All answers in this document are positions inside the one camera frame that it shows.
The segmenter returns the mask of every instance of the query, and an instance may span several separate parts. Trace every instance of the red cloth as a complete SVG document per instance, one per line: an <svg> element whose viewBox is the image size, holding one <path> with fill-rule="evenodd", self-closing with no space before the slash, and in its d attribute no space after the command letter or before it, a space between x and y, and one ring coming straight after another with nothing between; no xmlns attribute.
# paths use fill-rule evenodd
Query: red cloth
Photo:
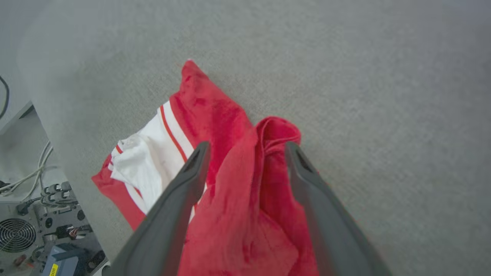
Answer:
<svg viewBox="0 0 491 276"><path fill-rule="evenodd" d="M278 117L253 127L192 61L170 105L193 148L211 145L207 190L188 226L179 275L318 275L284 157L285 142L300 143L300 131ZM108 195L99 174L94 182Z"/></svg>

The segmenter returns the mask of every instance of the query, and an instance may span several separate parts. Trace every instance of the red and white shirt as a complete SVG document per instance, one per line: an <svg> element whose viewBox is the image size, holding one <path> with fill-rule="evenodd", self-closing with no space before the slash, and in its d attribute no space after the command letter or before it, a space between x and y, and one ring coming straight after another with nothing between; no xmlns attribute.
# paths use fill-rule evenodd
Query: red and white shirt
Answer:
<svg viewBox="0 0 491 276"><path fill-rule="evenodd" d="M92 180L136 229L202 141L210 142L210 165L179 275L318 275L284 157L287 141L300 143L299 130L278 117L252 126L192 60L179 91L118 142Z"/></svg>

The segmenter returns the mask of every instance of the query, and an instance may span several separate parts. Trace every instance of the gray table surface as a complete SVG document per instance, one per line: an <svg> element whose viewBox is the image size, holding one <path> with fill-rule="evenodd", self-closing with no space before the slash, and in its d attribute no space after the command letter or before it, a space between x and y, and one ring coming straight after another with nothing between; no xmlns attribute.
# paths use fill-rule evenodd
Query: gray table surface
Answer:
<svg viewBox="0 0 491 276"><path fill-rule="evenodd" d="M282 116L395 275L491 271L486 0L54 0L17 61L110 259L131 234L90 177L193 58Z"/></svg>

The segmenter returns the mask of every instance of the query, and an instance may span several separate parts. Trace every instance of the fan grille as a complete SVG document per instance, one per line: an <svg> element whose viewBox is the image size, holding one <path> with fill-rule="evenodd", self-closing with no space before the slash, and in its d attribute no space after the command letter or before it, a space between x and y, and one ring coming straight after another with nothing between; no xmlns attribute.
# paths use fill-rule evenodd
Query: fan grille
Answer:
<svg viewBox="0 0 491 276"><path fill-rule="evenodd" d="M36 229L27 221L8 219L0 222L0 249L5 252L22 252L36 241Z"/></svg>

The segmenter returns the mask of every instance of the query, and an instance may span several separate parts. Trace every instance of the black cable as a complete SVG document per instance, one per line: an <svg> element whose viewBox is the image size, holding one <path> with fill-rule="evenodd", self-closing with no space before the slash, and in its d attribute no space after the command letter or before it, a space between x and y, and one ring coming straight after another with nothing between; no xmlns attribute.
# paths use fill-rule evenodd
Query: black cable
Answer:
<svg viewBox="0 0 491 276"><path fill-rule="evenodd" d="M3 115L5 114L5 112L7 111L8 100L10 97L10 90L8 89L7 83L5 82L5 80L1 76L0 76L0 82L2 82L3 86L5 86L5 103L3 104L3 108L0 111L0 119L1 119L3 117Z"/></svg>

